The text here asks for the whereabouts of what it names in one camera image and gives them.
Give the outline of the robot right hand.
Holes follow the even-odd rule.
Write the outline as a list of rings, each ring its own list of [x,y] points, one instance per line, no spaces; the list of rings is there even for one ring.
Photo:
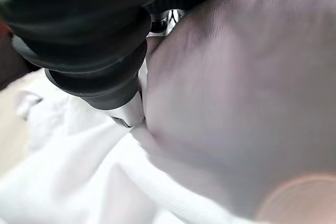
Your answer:
[[[170,10],[207,0],[1,0],[13,47],[63,91],[126,127],[142,123],[138,72]]]

